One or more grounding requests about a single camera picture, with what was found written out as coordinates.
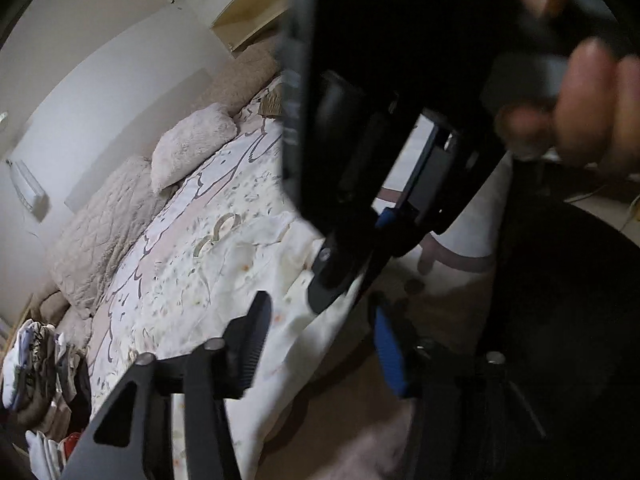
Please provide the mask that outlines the person right hand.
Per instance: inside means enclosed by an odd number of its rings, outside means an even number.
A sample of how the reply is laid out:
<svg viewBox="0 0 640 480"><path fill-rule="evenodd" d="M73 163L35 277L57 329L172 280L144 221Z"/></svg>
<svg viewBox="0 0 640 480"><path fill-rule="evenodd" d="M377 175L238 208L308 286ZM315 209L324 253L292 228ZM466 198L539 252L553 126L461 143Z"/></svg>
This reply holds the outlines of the person right hand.
<svg viewBox="0 0 640 480"><path fill-rule="evenodd" d="M639 58L618 60L596 38L573 50L554 105L503 107L496 118L506 147L521 160L552 148L567 164L595 164L602 174L639 171Z"/></svg>

